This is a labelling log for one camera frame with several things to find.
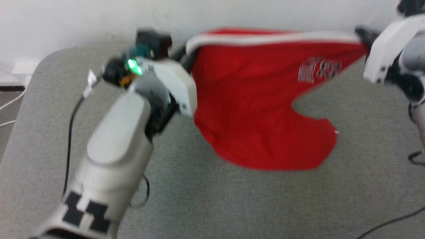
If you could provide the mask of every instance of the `gray fabric surface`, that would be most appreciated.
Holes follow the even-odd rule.
[[[0,238],[25,238],[54,210],[63,187],[70,113],[120,46],[66,49],[37,67],[0,164]],[[119,238],[356,238],[425,205],[425,169],[407,155],[419,139],[396,89],[362,79],[363,61],[294,103],[327,117],[340,135],[316,170],[252,171],[218,158],[190,118],[175,116],[155,138],[147,169],[152,194],[129,209]],[[87,140],[122,91],[101,84],[75,121],[71,175]],[[142,193],[135,200],[141,200]],[[367,238],[425,237],[425,214]]]

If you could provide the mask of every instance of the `green light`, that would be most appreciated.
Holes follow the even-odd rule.
[[[134,74],[141,75],[143,73],[142,68],[137,64],[137,61],[130,59],[127,61],[127,65]]]

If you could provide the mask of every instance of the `red garment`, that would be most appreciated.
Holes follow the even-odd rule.
[[[266,170],[321,164],[335,128],[291,104],[366,53],[354,34],[222,29],[195,36],[187,50],[198,46],[195,124],[220,157]]]

